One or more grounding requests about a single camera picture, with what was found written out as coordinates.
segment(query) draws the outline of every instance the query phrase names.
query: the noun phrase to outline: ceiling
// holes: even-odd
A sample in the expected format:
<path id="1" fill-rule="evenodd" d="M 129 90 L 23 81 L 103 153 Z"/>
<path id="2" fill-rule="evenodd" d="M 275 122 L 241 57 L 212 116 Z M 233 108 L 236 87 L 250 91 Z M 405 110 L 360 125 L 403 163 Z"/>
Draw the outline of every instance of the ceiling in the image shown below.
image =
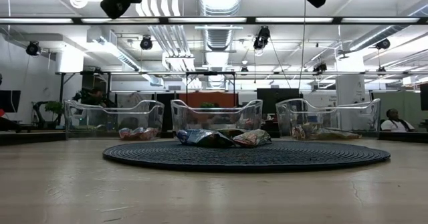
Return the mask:
<path id="1" fill-rule="evenodd" d="M 306 5 L 304 0 L 241 0 L 239 15 L 242 16 L 303 16 L 306 12 L 308 16 L 398 16 L 413 5 L 428 0 L 327 0 L 326 4 L 317 9 L 311 4 Z M 9 2 L 11 16 L 84 16 L 84 17 L 105 17 L 99 3 L 89 2 L 81 9 L 73 8 L 70 0 L 0 0 L 0 15 L 9 15 Z M 179 0 L 180 11 L 184 16 L 199 15 L 197 0 Z M 130 7 L 123 17 L 137 17 L 135 7 Z M 256 66 L 256 71 L 278 70 L 280 62 L 284 68 L 290 71 L 298 71 L 302 64 L 311 68 L 315 62 L 310 60 L 319 54 L 325 47 L 333 43 L 352 41 L 376 28 L 375 25 L 271 25 L 269 26 L 272 41 L 266 46 L 264 54 L 259 57 L 254 56 L 252 43 L 254 35 L 259 31 L 259 25 L 243 25 L 243 29 L 236 30 L 233 37 L 232 50 L 236 51 L 229 56 L 229 65 L 236 66 L 238 70 L 242 66 L 242 61 L 247 60 L 248 66 Z M 143 35 L 150 31 L 145 25 L 115 25 L 103 26 L 111 29 L 118 36 L 118 45 L 124 49 L 134 59 L 140 61 L 145 69 L 159 71 L 163 69 L 161 64 L 162 49 L 154 42 L 154 47 L 149 51 L 142 51 L 139 47 Z M 195 66 L 202 66 L 204 63 L 204 50 L 201 31 L 196 30 L 193 25 L 185 25 L 185 35 L 191 48 L 191 53 L 195 56 Z M 46 33 L 60 34 L 76 42 L 87 53 L 85 57 L 86 65 L 100 66 L 105 70 L 121 70 L 121 62 L 110 53 L 96 51 L 93 43 L 87 43 L 86 33 L 89 26 L 13 26 L 10 31 L 11 36 L 21 44 L 27 39 L 25 34 Z M 367 70 L 375 70 L 379 64 L 400 60 L 408 55 L 427 49 L 428 38 L 421 37 L 411 41 L 428 32 L 426 26 L 410 26 L 403 31 L 389 37 L 391 47 L 389 50 L 380 50 L 383 53 L 377 57 L 377 49 L 364 49 L 360 53 L 364 56 L 364 66 Z M 405 42 L 408 44 L 395 48 Z M 61 44 L 52 46 L 46 43 L 46 48 L 61 51 Z M 334 69 L 334 61 L 326 60 L 329 70 Z M 402 71 L 413 66 L 425 66 L 428 58 L 423 56 L 416 61 L 406 63 L 391 69 L 392 71 Z"/>

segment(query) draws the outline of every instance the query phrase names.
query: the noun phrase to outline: transparent container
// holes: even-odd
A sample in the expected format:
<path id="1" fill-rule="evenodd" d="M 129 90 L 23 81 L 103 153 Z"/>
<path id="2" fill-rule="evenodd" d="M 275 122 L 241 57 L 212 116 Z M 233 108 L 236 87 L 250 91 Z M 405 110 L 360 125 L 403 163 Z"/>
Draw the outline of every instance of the transparent container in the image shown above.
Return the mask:
<path id="1" fill-rule="evenodd" d="M 114 137 L 119 130 L 153 128 L 154 137 L 162 130 L 164 104 L 143 100 L 132 108 L 103 108 L 64 100 L 67 137 Z"/>
<path id="2" fill-rule="evenodd" d="M 353 138 L 352 133 L 378 136 L 380 109 L 380 99 L 336 107 L 315 107 L 301 98 L 284 100 L 276 104 L 281 137 L 293 136 L 306 140 L 321 139 L 325 136 Z"/>
<path id="3" fill-rule="evenodd" d="M 191 108 L 181 100 L 171 100 L 173 128 L 179 130 L 257 130 L 261 126 L 262 100 L 252 100 L 242 108 Z"/>

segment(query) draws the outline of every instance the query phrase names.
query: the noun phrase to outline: wooden floor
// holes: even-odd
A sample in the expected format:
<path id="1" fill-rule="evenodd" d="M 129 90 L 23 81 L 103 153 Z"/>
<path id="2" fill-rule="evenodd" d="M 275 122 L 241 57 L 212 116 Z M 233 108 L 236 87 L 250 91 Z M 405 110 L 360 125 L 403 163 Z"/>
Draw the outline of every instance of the wooden floor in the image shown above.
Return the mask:
<path id="1" fill-rule="evenodd" d="M 182 173 L 108 162 L 111 140 L 0 146 L 0 223 L 428 223 L 428 145 L 337 171 Z"/>

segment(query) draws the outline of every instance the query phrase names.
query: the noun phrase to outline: round rug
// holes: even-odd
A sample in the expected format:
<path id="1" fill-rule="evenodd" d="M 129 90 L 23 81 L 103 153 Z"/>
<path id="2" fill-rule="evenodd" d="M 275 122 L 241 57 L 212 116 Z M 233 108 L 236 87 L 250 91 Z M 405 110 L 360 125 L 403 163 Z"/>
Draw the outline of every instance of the round rug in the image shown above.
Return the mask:
<path id="1" fill-rule="evenodd" d="M 274 141 L 257 148 L 203 148 L 179 141 L 121 144 L 107 148 L 105 159 L 124 164 L 180 171 L 313 171 L 382 162 L 391 156 L 353 144 Z"/>

